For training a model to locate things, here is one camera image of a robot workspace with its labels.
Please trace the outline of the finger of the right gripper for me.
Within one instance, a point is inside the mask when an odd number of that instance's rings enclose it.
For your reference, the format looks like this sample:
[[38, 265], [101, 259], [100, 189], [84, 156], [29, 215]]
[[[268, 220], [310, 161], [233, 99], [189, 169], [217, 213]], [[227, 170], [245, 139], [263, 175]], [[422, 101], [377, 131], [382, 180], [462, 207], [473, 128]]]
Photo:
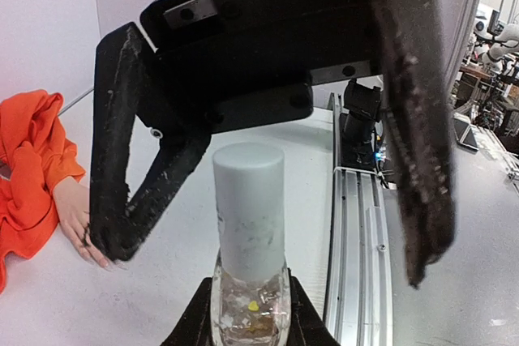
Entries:
[[380, 37], [383, 121], [394, 163], [408, 284], [419, 288], [456, 235], [449, 112], [439, 73], [410, 42], [392, 0], [371, 0]]
[[[170, 91], [172, 82], [133, 22], [97, 46], [88, 236], [111, 261], [134, 257], [210, 144], [204, 111], [183, 91]], [[126, 178], [136, 118], [158, 131], [159, 151], [130, 194]]]

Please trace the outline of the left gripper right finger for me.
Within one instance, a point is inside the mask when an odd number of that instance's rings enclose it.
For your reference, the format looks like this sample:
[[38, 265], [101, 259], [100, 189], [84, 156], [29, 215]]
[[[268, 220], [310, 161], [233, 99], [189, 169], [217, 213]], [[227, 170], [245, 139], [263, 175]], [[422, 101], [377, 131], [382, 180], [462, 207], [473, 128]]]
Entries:
[[290, 276], [291, 318], [288, 346], [334, 346], [336, 340], [312, 305], [299, 280]]

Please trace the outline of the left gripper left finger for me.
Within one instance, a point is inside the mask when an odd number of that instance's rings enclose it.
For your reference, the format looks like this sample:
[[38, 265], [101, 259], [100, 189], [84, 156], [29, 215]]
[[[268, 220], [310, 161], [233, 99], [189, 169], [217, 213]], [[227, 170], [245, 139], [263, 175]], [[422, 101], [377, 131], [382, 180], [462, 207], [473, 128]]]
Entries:
[[210, 319], [212, 279], [204, 278], [174, 329], [161, 346], [210, 346], [212, 330]]

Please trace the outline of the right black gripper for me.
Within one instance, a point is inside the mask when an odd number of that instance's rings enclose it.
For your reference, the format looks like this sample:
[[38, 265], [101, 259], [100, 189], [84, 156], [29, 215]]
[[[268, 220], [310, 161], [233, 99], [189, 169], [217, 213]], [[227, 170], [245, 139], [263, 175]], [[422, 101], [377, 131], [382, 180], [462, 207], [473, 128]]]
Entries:
[[308, 117], [316, 85], [377, 75], [371, 0], [155, 0], [137, 111], [165, 141]]

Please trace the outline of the clear nail polish bottle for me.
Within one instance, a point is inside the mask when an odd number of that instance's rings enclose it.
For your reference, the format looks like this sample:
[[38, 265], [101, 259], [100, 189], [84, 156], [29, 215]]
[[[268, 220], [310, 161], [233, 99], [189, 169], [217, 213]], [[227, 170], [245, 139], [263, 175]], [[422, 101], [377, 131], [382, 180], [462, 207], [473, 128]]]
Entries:
[[288, 267], [269, 280], [243, 281], [226, 272], [217, 257], [210, 321], [214, 345], [286, 345], [291, 323]]

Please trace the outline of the white nail polish cap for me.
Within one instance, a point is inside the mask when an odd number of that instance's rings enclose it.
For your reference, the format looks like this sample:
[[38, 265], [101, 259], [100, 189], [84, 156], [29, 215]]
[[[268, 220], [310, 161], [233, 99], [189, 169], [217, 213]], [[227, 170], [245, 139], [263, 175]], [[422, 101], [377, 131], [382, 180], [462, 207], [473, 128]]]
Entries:
[[212, 157], [223, 269], [246, 282], [285, 265], [285, 154], [262, 143], [234, 143]]

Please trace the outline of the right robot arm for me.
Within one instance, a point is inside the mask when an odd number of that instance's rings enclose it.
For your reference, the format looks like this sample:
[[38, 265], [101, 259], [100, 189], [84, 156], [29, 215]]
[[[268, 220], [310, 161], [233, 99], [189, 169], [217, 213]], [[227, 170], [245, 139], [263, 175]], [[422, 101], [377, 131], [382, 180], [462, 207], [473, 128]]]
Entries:
[[84, 241], [127, 261], [216, 133], [289, 122], [315, 85], [344, 81], [341, 158], [393, 164], [406, 274], [418, 287], [455, 237], [437, 0], [155, 0], [96, 53]]

